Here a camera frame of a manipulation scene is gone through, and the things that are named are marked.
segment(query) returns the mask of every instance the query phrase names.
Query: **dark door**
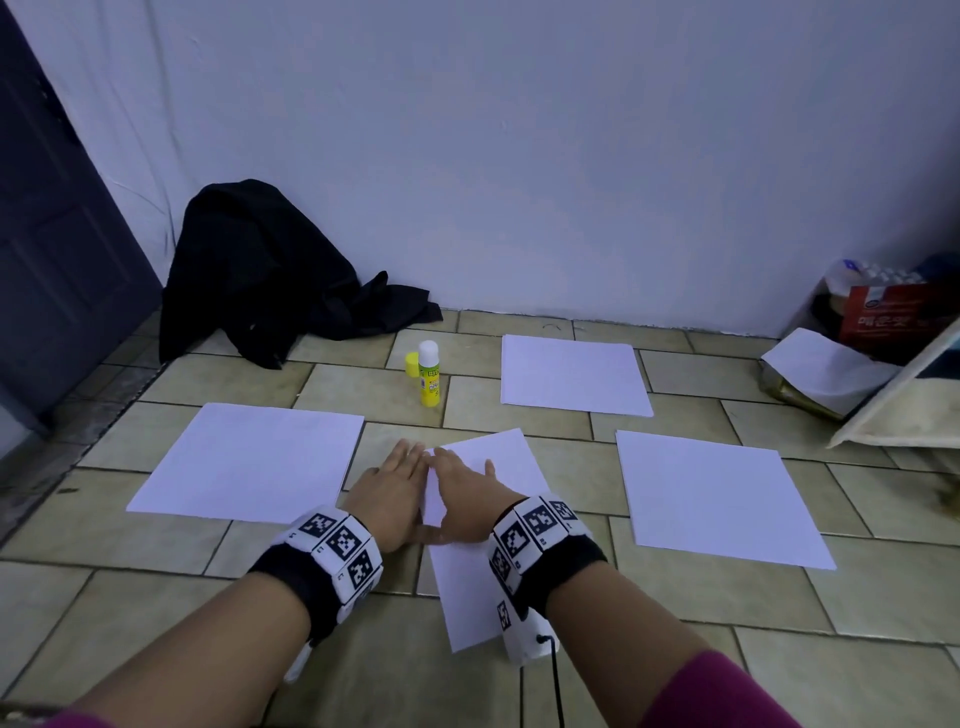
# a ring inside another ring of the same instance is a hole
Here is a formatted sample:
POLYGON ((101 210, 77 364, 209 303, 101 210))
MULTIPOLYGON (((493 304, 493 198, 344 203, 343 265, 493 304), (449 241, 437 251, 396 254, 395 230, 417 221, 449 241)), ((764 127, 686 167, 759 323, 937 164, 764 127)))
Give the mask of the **dark door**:
POLYGON ((0 0, 0 381, 41 413, 159 302, 153 269, 0 0))

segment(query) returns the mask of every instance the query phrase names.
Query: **pink sleeve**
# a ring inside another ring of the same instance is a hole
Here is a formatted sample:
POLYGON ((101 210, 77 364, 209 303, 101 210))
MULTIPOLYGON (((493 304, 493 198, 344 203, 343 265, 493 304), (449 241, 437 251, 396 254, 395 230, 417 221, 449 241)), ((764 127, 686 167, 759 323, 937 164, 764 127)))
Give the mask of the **pink sleeve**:
POLYGON ((100 718, 81 716, 79 713, 61 713, 50 718, 40 728, 112 728, 100 718))
POLYGON ((719 652, 693 658, 654 700, 639 728, 801 728, 746 672, 719 652))

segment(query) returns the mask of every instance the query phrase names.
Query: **white paper sheet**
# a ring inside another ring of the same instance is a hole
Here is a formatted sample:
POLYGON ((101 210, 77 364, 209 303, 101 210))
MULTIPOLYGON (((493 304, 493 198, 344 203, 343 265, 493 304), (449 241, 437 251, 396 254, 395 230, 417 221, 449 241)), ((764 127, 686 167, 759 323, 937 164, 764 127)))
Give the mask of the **white paper sheet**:
POLYGON ((849 414, 901 367, 873 361, 816 331, 798 328, 763 355, 763 361, 818 404, 849 414))
POLYGON ((638 546, 836 569, 775 450, 617 430, 638 546))
POLYGON ((627 344, 507 335, 501 370, 503 404, 654 416, 627 344))
POLYGON ((363 417, 205 404, 127 506, 289 523, 336 500, 363 417))
MULTIPOLYGON (((484 471, 484 462, 491 459, 497 479, 525 496, 549 491, 534 453, 519 429, 444 447, 456 452, 469 468, 479 473, 484 471)), ((440 525, 445 513, 437 474, 431 470, 427 476, 423 522, 440 525)), ((503 592, 490 571, 484 548, 484 544, 430 547, 437 590, 444 607, 446 633, 453 652, 500 636, 496 604, 503 598, 503 592)))

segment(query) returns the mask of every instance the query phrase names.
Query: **glue stick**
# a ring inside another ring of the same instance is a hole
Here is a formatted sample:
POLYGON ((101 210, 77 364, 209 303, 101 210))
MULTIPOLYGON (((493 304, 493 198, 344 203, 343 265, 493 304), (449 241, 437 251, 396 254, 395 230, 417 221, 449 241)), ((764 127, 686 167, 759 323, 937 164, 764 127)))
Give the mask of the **glue stick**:
POLYGON ((436 341, 421 341, 420 361, 420 404, 424 407, 436 407, 440 404, 440 349, 436 341))

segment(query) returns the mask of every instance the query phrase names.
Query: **yellow label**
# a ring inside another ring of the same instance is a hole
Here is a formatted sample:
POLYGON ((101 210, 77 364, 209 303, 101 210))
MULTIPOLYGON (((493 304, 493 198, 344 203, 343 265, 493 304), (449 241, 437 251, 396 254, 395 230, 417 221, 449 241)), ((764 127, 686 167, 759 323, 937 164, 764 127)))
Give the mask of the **yellow label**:
POLYGON ((420 404, 436 407, 440 404, 440 367, 420 367, 420 404))

